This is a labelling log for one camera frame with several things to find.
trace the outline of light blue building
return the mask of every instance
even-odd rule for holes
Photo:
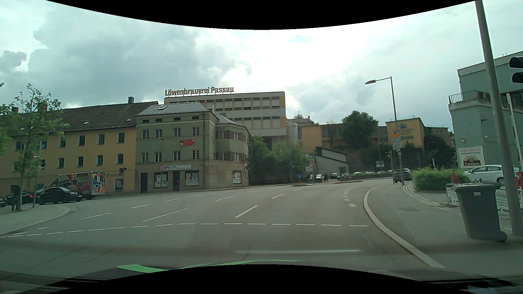
[[[516,136],[507,103],[507,93],[513,100],[519,144],[523,144],[523,84],[513,83],[512,74],[523,69],[508,65],[510,58],[523,56],[523,51],[494,60],[499,92],[502,94],[503,116],[510,146],[510,158],[520,166],[516,147]],[[449,96],[449,111],[454,128],[454,139],[460,167],[500,164],[502,162],[497,143],[496,128],[491,103],[490,85],[485,63],[458,70],[461,93]]]

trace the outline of bush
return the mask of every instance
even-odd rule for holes
[[[470,180],[463,174],[463,169],[431,169],[424,167],[412,172],[412,180],[417,191],[445,191],[445,184],[452,183],[452,173],[456,173],[460,183]]]

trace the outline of asphalt road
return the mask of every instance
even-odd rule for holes
[[[250,259],[427,267],[367,216],[363,197],[379,185],[401,189],[377,179],[84,200],[69,204],[76,212],[0,236],[0,270],[71,277]]]

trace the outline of truck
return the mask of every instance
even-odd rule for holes
[[[81,193],[83,199],[91,200],[105,194],[105,172],[61,174],[49,187],[65,187]]]

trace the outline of white building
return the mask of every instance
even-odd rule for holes
[[[184,92],[199,94],[183,95]],[[246,126],[252,136],[262,136],[270,150],[274,143],[284,141],[287,138],[285,92],[231,94],[210,92],[210,88],[182,91],[166,90],[164,104],[200,102],[207,109],[214,109],[215,114],[223,115]]]

